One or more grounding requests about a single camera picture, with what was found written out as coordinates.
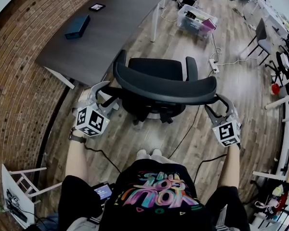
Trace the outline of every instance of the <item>clear plastic container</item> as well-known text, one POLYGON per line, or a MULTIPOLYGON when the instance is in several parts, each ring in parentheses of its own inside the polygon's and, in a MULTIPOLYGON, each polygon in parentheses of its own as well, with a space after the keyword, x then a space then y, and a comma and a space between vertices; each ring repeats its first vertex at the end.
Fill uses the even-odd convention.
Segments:
POLYGON ((192 34, 196 34, 204 39, 212 34, 214 28, 204 25, 202 22, 210 19, 215 25, 217 18, 211 16, 203 11, 196 9, 195 7, 185 4, 178 12, 177 25, 183 30, 187 30, 192 34), (185 12, 190 11, 196 16, 196 19, 192 19, 186 16, 185 12))

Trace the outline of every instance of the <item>black chair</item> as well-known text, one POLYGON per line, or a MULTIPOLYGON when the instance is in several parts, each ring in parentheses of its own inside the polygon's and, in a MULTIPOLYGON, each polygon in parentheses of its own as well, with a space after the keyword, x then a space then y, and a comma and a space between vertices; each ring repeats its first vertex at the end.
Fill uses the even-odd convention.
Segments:
POLYGON ((266 64, 265 67, 271 68, 276 74, 275 80, 272 81, 272 83, 276 83, 277 78, 279 78, 281 86, 283 86, 282 80, 284 79, 284 76, 286 77, 286 79, 289 79, 289 68, 284 67, 282 60, 281 60, 281 53, 280 52, 276 52, 276 59, 277 59, 278 67, 276 67, 276 65, 273 61, 270 61, 270 63, 273 64, 273 66, 266 64))
POLYGON ((255 38, 257 38, 257 46, 251 51, 251 53, 249 53, 248 56, 250 56, 260 46, 262 48, 262 51, 260 52, 258 56, 260 56, 263 51, 265 51, 268 54, 263 59, 263 61, 259 64, 261 65, 268 58, 268 56, 271 55, 271 45, 270 45, 270 42, 267 40, 265 24, 262 18, 256 28, 256 36, 252 39, 249 45, 251 45, 251 43, 255 40, 255 38))
POLYGON ((216 79, 198 80, 195 59, 186 57, 187 79, 183 80, 182 65, 164 59, 132 58, 125 66, 126 51, 114 61, 114 77, 122 88, 106 86, 102 91, 122 99, 124 109, 133 114, 134 124, 146 118, 173 122, 186 105, 215 103, 216 79))

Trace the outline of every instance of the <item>brick wall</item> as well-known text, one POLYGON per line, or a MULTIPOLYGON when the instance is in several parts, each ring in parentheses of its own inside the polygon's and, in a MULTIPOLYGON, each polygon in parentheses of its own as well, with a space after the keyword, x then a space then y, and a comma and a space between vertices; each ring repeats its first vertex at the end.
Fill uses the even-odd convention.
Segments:
MULTIPOLYGON (((86 1, 12 0, 0 13, 0 164, 10 170, 35 166, 49 118, 65 87, 34 60, 86 1)), ((0 219, 7 223, 7 216, 0 214, 0 219)))

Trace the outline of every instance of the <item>dark wooden desk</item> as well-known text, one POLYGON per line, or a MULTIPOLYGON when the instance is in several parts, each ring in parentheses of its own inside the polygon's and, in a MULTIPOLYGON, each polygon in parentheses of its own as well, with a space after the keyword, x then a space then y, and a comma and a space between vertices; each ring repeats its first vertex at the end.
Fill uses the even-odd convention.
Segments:
POLYGON ((64 76, 92 86, 104 78, 122 47, 153 10, 151 41, 155 41, 160 1, 89 0, 59 28, 36 62, 70 88, 74 86, 64 76), (106 7, 99 12, 90 11, 88 8, 95 3, 106 7), (83 36, 67 40, 65 32, 71 21, 82 14, 91 18, 83 36))

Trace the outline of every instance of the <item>wooden floor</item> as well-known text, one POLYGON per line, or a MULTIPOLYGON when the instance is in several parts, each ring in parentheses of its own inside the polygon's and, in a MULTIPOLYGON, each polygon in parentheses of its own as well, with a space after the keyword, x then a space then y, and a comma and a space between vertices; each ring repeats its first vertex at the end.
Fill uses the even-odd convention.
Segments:
MULTIPOLYGON (((244 59, 255 47, 255 44, 252 44, 246 49, 255 32, 251 31, 243 18, 232 10, 235 5, 236 1, 229 0, 199 0, 199 6, 203 11, 219 19, 214 38, 216 46, 223 51, 219 56, 221 64, 244 59)), ((166 6, 167 10, 163 15, 168 20, 174 20, 177 17, 176 2, 167 0, 166 6)), ((257 25, 261 13, 256 12, 254 16, 251 16, 250 11, 253 7, 254 4, 248 4, 245 15, 248 23, 257 25)), ((209 74, 208 58, 214 52, 209 39, 202 40, 187 32, 182 32, 178 30, 176 23, 160 18, 157 40, 151 43, 150 27, 151 17, 148 17, 135 34, 135 39, 126 46, 128 58, 174 59, 183 63, 185 71, 185 57, 192 56, 198 65, 199 77, 205 78, 209 74)), ((270 26, 267 27, 267 31, 272 36, 272 41, 275 41, 274 47, 277 49, 278 42, 270 26)), ((257 50, 251 57, 257 58, 259 53, 260 50, 257 50)), ((235 103, 240 122, 243 124, 239 185, 242 201, 250 199, 256 193, 255 188, 250 184, 250 180, 254 179, 252 171, 271 169, 280 146, 280 110, 266 111, 264 109, 267 103, 274 100, 270 94, 269 70, 265 69, 264 65, 258 66, 263 57, 265 54, 261 55, 258 60, 220 66, 220 73, 215 75, 218 82, 217 93, 227 96, 235 103)), ((79 95, 81 88, 71 91, 71 95, 79 95)), ((219 112, 225 111, 220 104, 215 104, 214 107, 219 112)), ((111 115, 111 122, 105 133, 89 140, 87 145, 94 149, 103 149, 121 170, 133 163, 140 149, 146 149, 149 153, 158 148, 164 156, 169 156, 192 125, 197 109, 197 106, 187 107, 181 115, 174 118, 174 122, 170 125, 162 124, 159 120, 147 120, 141 126, 135 127, 132 124, 132 117, 121 107, 111 115)), ((49 169, 46 175, 41 176, 41 184, 51 185, 64 179, 68 151, 67 135, 73 124, 73 116, 65 114, 64 120, 58 122, 62 131, 54 130, 51 135, 52 139, 47 145, 44 164, 49 169)), ((225 152, 225 149, 217 143, 211 126, 201 106, 195 124, 171 158, 186 166, 192 178, 202 160, 217 157, 225 152)), ((87 158, 91 185, 102 181, 115 182, 118 172, 103 155, 88 151, 87 158)), ((199 199, 204 203, 216 188, 223 161, 224 158, 205 163, 199 171, 196 190, 199 199)), ((56 211, 59 197, 60 189, 44 194, 42 204, 38 205, 39 216, 56 211)))

